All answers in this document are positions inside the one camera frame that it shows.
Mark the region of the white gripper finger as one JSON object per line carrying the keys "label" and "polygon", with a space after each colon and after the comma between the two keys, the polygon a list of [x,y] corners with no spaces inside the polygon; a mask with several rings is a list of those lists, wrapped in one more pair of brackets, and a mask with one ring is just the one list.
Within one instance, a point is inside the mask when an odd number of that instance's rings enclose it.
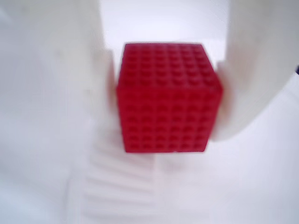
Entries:
{"label": "white gripper finger", "polygon": [[217,73],[223,97],[212,140],[246,128],[287,84],[299,63],[296,0],[232,0],[225,58]]}
{"label": "white gripper finger", "polygon": [[88,157],[113,93],[101,1],[3,0],[0,9],[1,163]]}

